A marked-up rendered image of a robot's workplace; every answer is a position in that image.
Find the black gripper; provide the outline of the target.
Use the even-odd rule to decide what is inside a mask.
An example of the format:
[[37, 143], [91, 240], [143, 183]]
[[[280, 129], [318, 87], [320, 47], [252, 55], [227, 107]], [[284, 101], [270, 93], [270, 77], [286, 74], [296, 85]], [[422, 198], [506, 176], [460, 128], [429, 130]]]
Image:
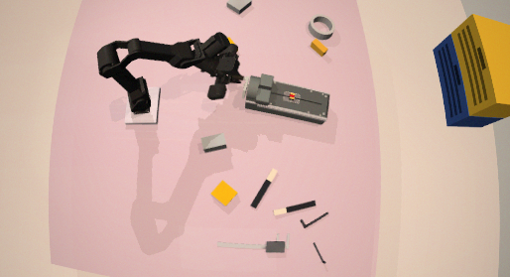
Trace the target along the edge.
[[227, 55], [228, 51], [233, 51], [233, 52], [237, 53], [237, 50], [238, 50], [237, 45], [230, 44], [230, 46], [228, 48], [226, 48], [223, 52], [219, 53], [218, 56], [216, 56], [215, 58], [212, 58], [210, 65], [206, 69], [200, 70], [200, 72], [206, 71], [207, 73], [209, 73], [210, 77], [216, 76], [216, 81], [215, 81], [214, 85], [211, 85], [209, 87], [209, 91], [207, 94], [208, 99], [211, 99], [211, 100], [224, 99], [226, 96], [226, 91], [227, 91], [226, 84], [230, 84], [231, 82], [241, 83], [240, 80], [235, 79], [234, 77], [232, 77], [232, 75], [225, 74], [224, 77], [219, 77], [213, 71], [213, 69], [215, 69], [215, 67], [218, 67], [218, 65], [219, 65], [218, 57], [224, 58], [224, 56]]

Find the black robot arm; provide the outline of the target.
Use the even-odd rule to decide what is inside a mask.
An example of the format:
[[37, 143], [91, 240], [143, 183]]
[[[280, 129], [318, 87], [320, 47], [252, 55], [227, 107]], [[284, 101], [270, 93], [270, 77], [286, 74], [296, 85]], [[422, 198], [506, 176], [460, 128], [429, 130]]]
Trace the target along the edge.
[[[193, 45], [194, 50], [191, 49]], [[127, 91], [131, 112], [135, 114], [149, 113], [151, 100], [146, 79], [135, 78], [126, 68], [132, 61], [147, 59], [153, 61], [167, 62], [177, 69], [187, 69], [192, 66], [201, 70], [206, 69], [212, 58], [223, 52], [230, 46], [225, 34], [217, 32], [206, 42], [201, 43], [199, 38], [185, 42], [178, 42], [173, 45], [154, 42], [140, 41], [134, 38], [125, 41], [114, 41], [103, 46], [97, 52], [99, 74], [105, 78], [114, 78]], [[128, 49], [128, 56], [121, 62], [117, 49]], [[228, 51], [224, 58], [218, 57], [219, 65], [213, 71], [219, 77], [225, 74], [237, 75], [240, 62], [239, 56]], [[150, 96], [150, 97], [149, 97]]]

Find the dark grey hollow cylinder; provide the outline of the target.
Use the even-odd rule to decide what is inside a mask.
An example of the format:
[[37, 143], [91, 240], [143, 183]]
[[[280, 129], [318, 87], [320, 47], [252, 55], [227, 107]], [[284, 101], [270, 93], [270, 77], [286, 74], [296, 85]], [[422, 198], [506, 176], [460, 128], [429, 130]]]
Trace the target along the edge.
[[[316, 28], [316, 26], [314, 25], [315, 22], [325, 23], [327, 25], [327, 27], [329, 28], [329, 31], [322, 32], [322, 31], [318, 30]], [[308, 26], [308, 29], [309, 29], [310, 33], [312, 34], [312, 36], [314, 36], [315, 38], [317, 38], [319, 40], [328, 40], [328, 38], [331, 38], [333, 31], [335, 30], [335, 25], [334, 25], [334, 22], [331, 20], [331, 18], [329, 18], [328, 16], [323, 15], [323, 14], [316, 14], [316, 15], [312, 16], [309, 26]]]

